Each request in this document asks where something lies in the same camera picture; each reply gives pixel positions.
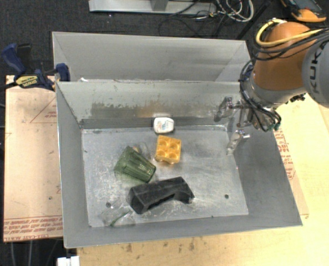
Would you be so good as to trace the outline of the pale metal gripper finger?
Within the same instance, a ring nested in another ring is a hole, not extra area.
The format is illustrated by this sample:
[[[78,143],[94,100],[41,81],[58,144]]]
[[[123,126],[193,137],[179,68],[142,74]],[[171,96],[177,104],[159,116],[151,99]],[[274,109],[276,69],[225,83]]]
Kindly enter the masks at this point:
[[[247,133],[244,129],[235,130],[226,146],[226,154],[232,155],[236,150],[238,144],[243,140],[249,139],[250,137],[251,135]]]
[[[232,115],[234,110],[234,105],[232,102],[232,96],[226,96],[222,103],[219,105],[219,108],[214,115],[214,121],[219,122],[222,118],[229,117]]]

